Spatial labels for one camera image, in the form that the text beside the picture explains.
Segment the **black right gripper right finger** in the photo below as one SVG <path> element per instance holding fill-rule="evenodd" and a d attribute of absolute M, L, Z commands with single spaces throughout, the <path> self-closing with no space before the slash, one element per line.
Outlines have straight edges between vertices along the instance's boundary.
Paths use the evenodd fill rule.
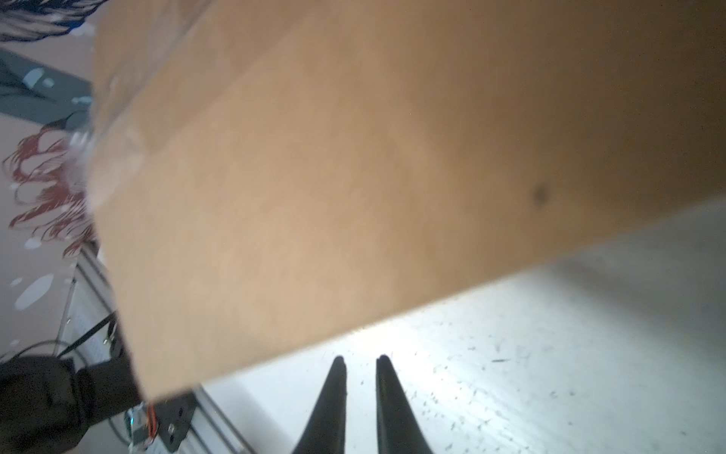
<path fill-rule="evenodd" d="M 376 360 L 376 436 L 380 454 L 432 454 L 391 359 Z"/>

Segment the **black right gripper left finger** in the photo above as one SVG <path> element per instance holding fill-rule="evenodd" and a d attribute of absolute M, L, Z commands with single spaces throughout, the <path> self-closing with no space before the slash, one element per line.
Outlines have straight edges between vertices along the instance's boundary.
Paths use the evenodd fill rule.
<path fill-rule="evenodd" d="M 342 356 L 334 359 L 294 454 L 345 452 L 347 367 Z"/>

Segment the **brown cardboard express box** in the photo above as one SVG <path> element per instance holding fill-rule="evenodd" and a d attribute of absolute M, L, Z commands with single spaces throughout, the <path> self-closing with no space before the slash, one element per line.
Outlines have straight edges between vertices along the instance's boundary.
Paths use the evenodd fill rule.
<path fill-rule="evenodd" d="M 113 1 L 93 81 L 150 399 L 725 191 L 721 1 Z"/>

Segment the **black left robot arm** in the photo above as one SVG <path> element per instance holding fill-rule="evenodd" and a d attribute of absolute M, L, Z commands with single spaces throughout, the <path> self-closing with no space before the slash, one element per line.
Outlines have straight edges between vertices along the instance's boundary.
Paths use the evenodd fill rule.
<path fill-rule="evenodd" d="M 10 359 L 1 364 L 1 451 L 64 453 L 142 401 L 126 358 L 81 369 L 52 356 Z"/>

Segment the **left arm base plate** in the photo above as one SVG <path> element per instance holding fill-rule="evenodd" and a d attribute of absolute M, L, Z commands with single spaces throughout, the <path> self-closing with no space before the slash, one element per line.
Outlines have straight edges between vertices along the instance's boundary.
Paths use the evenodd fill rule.
<path fill-rule="evenodd" d="M 184 393 L 156 404 L 142 402 L 124 413 L 130 453 L 176 453 L 191 430 L 198 400 Z"/>

